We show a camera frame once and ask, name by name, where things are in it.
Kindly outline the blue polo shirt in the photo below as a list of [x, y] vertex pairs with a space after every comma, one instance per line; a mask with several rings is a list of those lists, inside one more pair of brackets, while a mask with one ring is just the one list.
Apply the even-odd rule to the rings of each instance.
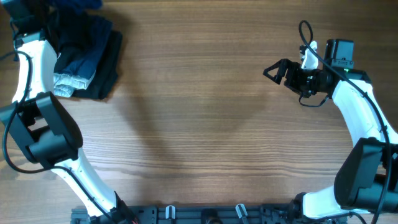
[[58, 8], [69, 8], [76, 11], [85, 9], [99, 9], [103, 5], [102, 0], [48, 0], [49, 4]]

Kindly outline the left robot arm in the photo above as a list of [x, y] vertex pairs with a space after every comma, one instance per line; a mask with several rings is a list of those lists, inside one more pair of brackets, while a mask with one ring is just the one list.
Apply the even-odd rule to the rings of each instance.
[[1, 1], [11, 17], [12, 54], [19, 59], [19, 83], [12, 103], [1, 108], [2, 153], [23, 174], [52, 171], [86, 207], [88, 223], [137, 223], [137, 217], [91, 166], [82, 133], [54, 95], [60, 55], [47, 1]]

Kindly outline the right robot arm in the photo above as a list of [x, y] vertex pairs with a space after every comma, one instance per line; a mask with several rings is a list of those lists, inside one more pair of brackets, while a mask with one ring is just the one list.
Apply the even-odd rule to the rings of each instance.
[[281, 59], [263, 74], [300, 98], [326, 94], [343, 115], [353, 149], [331, 187], [304, 193], [291, 204], [290, 220], [323, 221], [354, 213], [397, 213], [397, 132], [373, 95], [368, 74], [354, 68], [354, 42], [329, 39], [300, 47], [300, 62]]

